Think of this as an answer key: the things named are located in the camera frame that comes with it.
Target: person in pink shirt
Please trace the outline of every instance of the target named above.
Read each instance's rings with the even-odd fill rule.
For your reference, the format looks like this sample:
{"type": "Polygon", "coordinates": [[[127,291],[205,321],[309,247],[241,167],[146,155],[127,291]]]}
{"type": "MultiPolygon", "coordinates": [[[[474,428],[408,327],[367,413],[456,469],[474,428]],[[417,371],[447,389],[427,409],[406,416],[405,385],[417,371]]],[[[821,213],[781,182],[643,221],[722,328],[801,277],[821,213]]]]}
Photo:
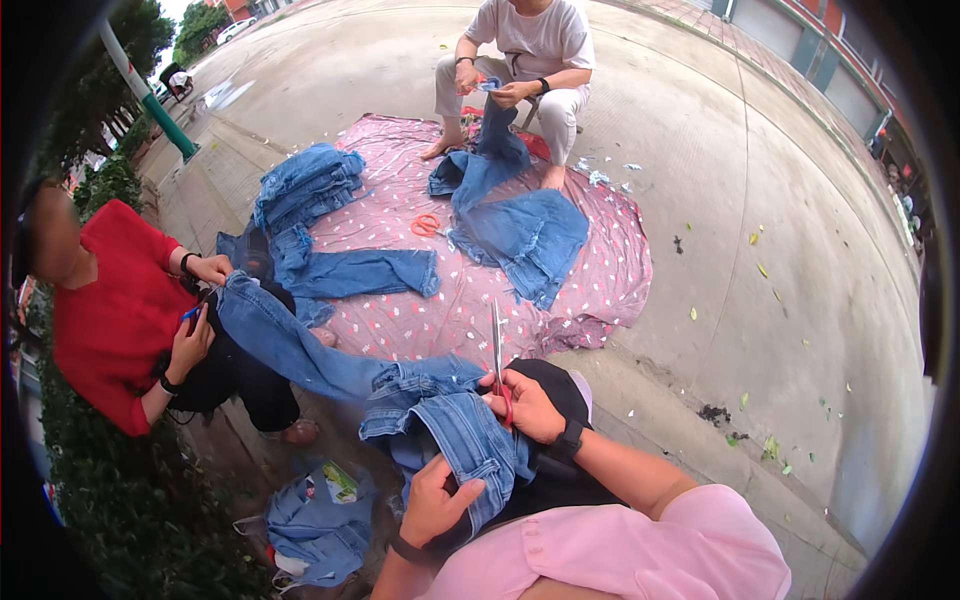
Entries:
{"type": "MultiPolygon", "coordinates": [[[[571,375],[589,407],[586,381],[571,375]]],[[[492,374],[480,383],[489,386],[492,374]]],[[[495,519],[440,565],[424,546],[461,520],[485,484],[468,481],[451,495],[450,467],[438,454],[413,478],[406,515],[371,600],[781,600],[786,595],[790,569],[740,494],[723,485],[698,486],[662,458],[565,418],[561,403],[518,371],[505,370],[504,384],[513,393],[515,427],[535,443],[565,449],[577,468],[629,506],[554,506],[531,514],[514,509],[514,518],[495,519]]],[[[502,397],[487,394],[484,400],[500,418],[506,415],[502,397]]],[[[515,495],[523,496],[523,490],[515,495]]]]}

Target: pink shirt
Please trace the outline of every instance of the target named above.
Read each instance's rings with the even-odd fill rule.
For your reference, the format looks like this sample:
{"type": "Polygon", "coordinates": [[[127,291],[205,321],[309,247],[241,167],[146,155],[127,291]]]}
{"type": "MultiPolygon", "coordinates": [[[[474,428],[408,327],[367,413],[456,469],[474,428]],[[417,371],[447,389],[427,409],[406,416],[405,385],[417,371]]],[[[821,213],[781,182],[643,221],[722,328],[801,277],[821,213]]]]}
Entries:
{"type": "Polygon", "coordinates": [[[781,600],[790,589],[747,501],[710,485],[678,496],[660,521],[619,505],[518,519],[458,550],[421,599],[514,600],[541,576],[630,600],[781,600]]]}

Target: green and white pole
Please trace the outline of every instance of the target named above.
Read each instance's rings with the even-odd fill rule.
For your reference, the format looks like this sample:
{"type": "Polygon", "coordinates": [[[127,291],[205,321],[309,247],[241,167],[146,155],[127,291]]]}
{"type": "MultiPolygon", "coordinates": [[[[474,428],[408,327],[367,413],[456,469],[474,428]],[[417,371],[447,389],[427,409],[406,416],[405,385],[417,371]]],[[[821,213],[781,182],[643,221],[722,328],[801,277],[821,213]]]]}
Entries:
{"type": "Polygon", "coordinates": [[[157,101],[154,92],[133,68],[133,63],[127,58],[127,53],[123,51],[123,46],[120,45],[113,28],[110,27],[110,23],[106,19],[100,24],[100,39],[107,46],[107,53],[113,59],[113,64],[120,71],[124,81],[130,86],[133,96],[139,99],[140,104],[154,117],[163,132],[167,134],[167,138],[180,149],[183,154],[183,162],[189,160],[197,152],[197,146],[177,127],[174,120],[170,118],[167,111],[157,101]]]}

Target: red shirt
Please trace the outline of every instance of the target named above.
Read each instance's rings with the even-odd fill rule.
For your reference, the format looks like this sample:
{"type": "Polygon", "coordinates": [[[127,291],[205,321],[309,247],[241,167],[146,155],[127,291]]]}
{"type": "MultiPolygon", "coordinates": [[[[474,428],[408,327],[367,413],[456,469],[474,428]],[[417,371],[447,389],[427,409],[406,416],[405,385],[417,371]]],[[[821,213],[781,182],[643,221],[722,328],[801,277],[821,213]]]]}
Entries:
{"type": "Polygon", "coordinates": [[[81,229],[97,256],[97,280],[54,291],[54,361],[73,389],[129,435],[150,424],[137,389],[149,390],[158,356],[173,347],[180,317],[197,298],[170,276],[180,243],[111,200],[81,229]]]}

